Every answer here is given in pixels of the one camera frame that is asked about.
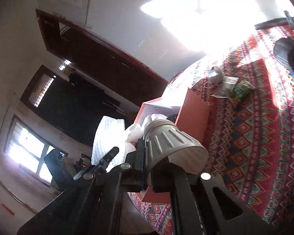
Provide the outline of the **white knitted hat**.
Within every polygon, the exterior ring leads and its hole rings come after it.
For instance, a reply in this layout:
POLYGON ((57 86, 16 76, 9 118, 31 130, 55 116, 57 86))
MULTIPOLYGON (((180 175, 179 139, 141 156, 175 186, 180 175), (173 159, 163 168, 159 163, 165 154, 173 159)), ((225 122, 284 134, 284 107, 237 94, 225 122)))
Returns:
POLYGON ((123 150, 123 136, 125 131, 125 121, 103 116, 95 133, 91 163, 98 165, 99 161, 113 148, 118 147, 119 153, 108 164, 106 169, 109 172, 112 168, 121 164, 119 156, 123 150))

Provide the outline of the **window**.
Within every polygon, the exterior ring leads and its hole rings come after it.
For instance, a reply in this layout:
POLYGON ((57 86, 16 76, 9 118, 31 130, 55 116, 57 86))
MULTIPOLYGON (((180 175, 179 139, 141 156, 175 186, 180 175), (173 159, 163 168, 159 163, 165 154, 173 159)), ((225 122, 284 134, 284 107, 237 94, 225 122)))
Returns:
POLYGON ((52 174, 44 157, 55 148, 55 145, 35 133, 17 116, 13 116, 8 129, 5 153, 30 175, 48 186, 52 182, 52 174))

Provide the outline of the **grey ribbed cup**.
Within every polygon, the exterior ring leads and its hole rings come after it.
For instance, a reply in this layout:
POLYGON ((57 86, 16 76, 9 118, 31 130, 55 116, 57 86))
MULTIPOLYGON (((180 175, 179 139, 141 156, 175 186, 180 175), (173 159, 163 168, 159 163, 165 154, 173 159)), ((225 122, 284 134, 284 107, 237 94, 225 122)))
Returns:
POLYGON ((197 139, 180 131, 170 120, 159 119, 148 124, 143 140, 148 174, 165 158, 194 175, 200 174, 207 163, 205 147, 197 139))

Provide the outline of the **crumpled silver wrapper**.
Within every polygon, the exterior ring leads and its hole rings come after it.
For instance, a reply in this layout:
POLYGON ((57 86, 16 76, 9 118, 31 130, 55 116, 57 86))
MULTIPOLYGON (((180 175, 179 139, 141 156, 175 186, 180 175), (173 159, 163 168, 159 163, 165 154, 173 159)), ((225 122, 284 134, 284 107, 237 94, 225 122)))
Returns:
POLYGON ((224 78, 224 74, 220 67, 214 66, 207 71, 207 80, 215 85, 219 84, 224 78))

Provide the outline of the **green snack packet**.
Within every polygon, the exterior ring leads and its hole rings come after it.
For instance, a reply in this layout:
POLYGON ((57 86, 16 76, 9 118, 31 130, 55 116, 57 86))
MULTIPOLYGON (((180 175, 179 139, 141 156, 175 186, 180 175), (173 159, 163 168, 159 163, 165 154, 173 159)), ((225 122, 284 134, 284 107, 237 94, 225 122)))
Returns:
POLYGON ((228 91, 228 97, 233 104, 238 104, 243 102, 253 90, 255 87, 251 83, 242 80, 228 91))

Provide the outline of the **orange cardboard box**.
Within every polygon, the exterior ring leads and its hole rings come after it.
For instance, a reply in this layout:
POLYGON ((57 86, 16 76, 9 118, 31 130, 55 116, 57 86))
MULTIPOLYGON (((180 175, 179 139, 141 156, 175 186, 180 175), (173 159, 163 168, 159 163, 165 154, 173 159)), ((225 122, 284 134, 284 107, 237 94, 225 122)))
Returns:
MULTIPOLYGON (((204 140, 208 125, 209 106, 199 98, 194 91, 186 89, 181 100, 169 97, 160 97, 142 104, 136 117, 136 122, 143 124, 144 118, 151 114, 170 116, 176 114, 173 122, 180 131, 197 139, 201 144, 204 140)), ((157 193, 151 186, 151 172, 147 173, 147 189, 137 193, 143 202, 169 204, 171 202, 168 192, 157 193)))

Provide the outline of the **black oval case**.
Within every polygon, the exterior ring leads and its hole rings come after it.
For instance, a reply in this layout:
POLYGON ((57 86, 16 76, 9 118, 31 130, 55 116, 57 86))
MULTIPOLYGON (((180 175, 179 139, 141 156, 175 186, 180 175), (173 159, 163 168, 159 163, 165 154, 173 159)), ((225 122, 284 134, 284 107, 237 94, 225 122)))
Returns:
POLYGON ((294 72, 294 40, 281 38, 273 47, 273 55, 285 68, 294 72))

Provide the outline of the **dark wooden door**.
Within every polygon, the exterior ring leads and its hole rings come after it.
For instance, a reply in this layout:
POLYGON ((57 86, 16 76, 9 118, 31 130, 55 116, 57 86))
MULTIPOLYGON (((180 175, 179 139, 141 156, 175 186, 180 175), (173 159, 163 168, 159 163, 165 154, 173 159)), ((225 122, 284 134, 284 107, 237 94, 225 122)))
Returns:
POLYGON ((133 56, 63 18, 36 15, 50 53, 137 106, 162 95, 168 82, 133 56))

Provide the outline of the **red patterned bed cloth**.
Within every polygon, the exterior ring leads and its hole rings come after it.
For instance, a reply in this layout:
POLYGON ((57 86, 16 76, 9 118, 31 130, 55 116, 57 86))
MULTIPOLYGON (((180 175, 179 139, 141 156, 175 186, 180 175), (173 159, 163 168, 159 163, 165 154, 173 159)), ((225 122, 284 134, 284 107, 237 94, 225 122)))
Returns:
POLYGON ((294 234, 294 72, 274 57, 281 38, 294 40, 288 25, 256 31, 226 57, 204 57, 177 74, 165 94, 192 89, 210 108, 203 146, 205 172, 220 174, 226 188, 279 234, 294 234), (207 70, 253 85, 242 101, 216 98, 207 70))

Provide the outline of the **black selfie stick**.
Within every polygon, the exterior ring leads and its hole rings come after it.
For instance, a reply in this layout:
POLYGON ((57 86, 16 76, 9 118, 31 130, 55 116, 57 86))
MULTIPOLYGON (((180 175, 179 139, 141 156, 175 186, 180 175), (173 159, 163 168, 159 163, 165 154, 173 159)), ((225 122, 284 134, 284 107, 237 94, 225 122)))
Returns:
POLYGON ((255 24, 256 30, 264 30, 272 27, 279 27, 288 25, 292 30, 294 30, 294 16, 291 16, 288 11, 284 11, 284 18, 276 18, 266 22, 255 24))

